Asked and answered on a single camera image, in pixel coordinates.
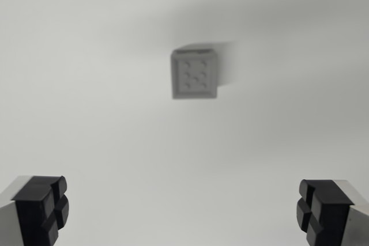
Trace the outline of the black-tipped silver gripper left finger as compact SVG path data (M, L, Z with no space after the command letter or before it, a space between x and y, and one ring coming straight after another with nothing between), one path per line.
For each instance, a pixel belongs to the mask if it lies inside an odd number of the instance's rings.
M1 245L54 245L69 216L64 176L18 176L1 192Z

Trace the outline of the black-tipped silver gripper right finger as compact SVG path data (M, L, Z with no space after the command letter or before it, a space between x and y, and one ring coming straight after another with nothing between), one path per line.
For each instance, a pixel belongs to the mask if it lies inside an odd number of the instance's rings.
M368 245L368 200L349 181L303 179L299 194L296 218L309 245Z

